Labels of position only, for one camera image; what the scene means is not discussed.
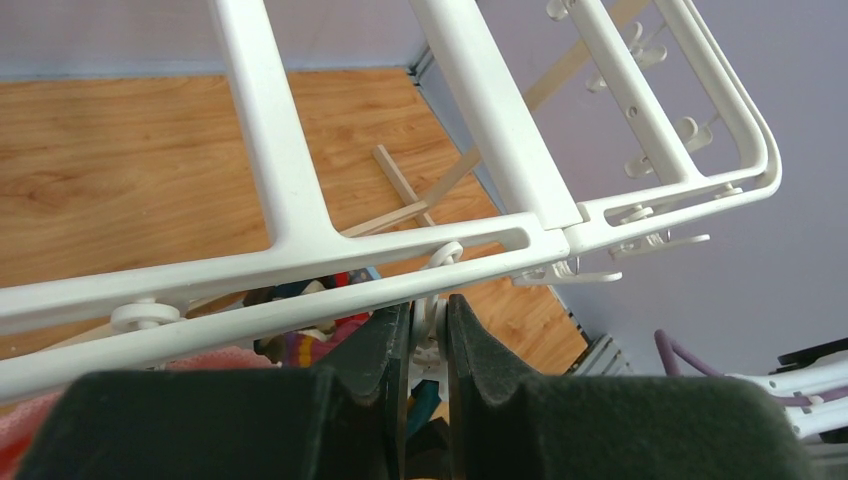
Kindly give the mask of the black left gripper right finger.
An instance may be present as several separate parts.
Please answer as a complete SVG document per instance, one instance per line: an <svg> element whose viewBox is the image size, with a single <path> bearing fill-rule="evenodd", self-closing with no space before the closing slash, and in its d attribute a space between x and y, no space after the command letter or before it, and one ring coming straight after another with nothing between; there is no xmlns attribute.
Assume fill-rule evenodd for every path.
<svg viewBox="0 0 848 480"><path fill-rule="evenodd" d="M545 375L461 295L446 318L456 479L810 479L783 412L732 378Z"/></svg>

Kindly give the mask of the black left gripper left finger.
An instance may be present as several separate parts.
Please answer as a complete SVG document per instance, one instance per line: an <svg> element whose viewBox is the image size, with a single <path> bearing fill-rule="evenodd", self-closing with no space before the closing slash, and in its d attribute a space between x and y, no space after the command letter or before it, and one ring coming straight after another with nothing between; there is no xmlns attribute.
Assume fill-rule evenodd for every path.
<svg viewBox="0 0 848 480"><path fill-rule="evenodd" d="M20 479L399 479L410 307L308 368L96 372L59 398Z"/></svg>

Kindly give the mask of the green reindeer sock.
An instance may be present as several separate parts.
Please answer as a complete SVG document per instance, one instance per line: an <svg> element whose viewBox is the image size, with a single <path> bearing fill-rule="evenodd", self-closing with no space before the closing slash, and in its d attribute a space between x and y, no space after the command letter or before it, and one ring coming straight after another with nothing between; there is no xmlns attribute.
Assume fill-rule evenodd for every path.
<svg viewBox="0 0 848 480"><path fill-rule="evenodd" d="M430 422L441 403L438 382L422 380L413 388L407 401L407 439L411 438Z"/></svg>

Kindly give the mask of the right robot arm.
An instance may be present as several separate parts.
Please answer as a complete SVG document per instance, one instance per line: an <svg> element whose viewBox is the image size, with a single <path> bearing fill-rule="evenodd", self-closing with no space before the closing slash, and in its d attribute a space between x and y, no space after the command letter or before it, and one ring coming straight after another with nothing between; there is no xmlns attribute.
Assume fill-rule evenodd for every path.
<svg viewBox="0 0 848 480"><path fill-rule="evenodd" d="M766 375L732 373L776 400L797 438L821 437L847 428L847 340L786 353Z"/></svg>

